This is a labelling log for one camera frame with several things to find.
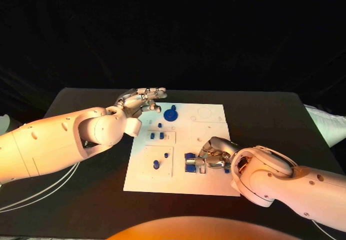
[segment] black backdrop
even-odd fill
[[[42,118],[65,87],[288,91],[346,114],[344,8],[278,2],[3,0],[0,114]]]

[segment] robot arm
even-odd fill
[[[114,106],[93,107],[33,121],[0,136],[0,184],[59,171],[135,137],[142,112],[161,111],[153,99],[164,88],[127,91]]]
[[[230,185],[251,202],[268,207],[277,199],[301,217],[346,232],[346,176],[298,166],[274,150],[241,148],[219,137],[210,138],[186,164],[230,169]]]

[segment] white panel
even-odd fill
[[[186,172],[184,154],[197,155],[212,136],[229,140],[223,106],[166,102],[158,105],[161,113],[148,111],[138,117],[141,129],[138,137],[132,139],[124,191],[239,196],[230,186],[232,175],[223,169],[206,167],[204,173],[200,173],[196,167],[196,172]],[[171,105],[176,106],[177,119],[170,122],[164,120],[164,111]],[[160,139],[160,132],[164,133],[164,139]],[[171,154],[164,159],[166,151]],[[158,160],[154,158],[164,160],[160,171],[153,167],[154,160]]]

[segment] blue object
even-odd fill
[[[154,161],[153,161],[153,168],[154,168],[154,169],[158,169],[158,167],[160,167],[160,163],[158,163],[157,160],[154,160]]]
[[[176,111],[176,105],[171,105],[170,109],[164,111],[163,117],[168,122],[173,122],[179,118],[179,113]]]
[[[196,172],[196,165],[184,164],[184,171],[187,173],[194,173]]]
[[[196,157],[196,155],[191,152],[184,154],[184,160],[186,159],[193,159],[194,157]],[[184,171],[187,173],[194,173],[196,172],[196,165],[184,164]]]

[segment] table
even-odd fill
[[[91,107],[108,107],[124,91],[65,88],[44,117]],[[343,174],[294,93],[167,90],[167,98],[157,102],[223,104],[233,142],[243,147],[266,146],[300,165]],[[313,222],[277,200],[265,208],[242,196],[122,191],[131,146],[132,137],[124,134],[108,151],[79,164],[68,183],[47,198],[21,209],[1,213],[0,235],[104,239],[154,219],[209,216],[246,221],[301,239],[328,239]],[[0,188],[0,206],[39,192],[68,170],[4,184]],[[344,239],[346,233],[321,227],[333,237]]]

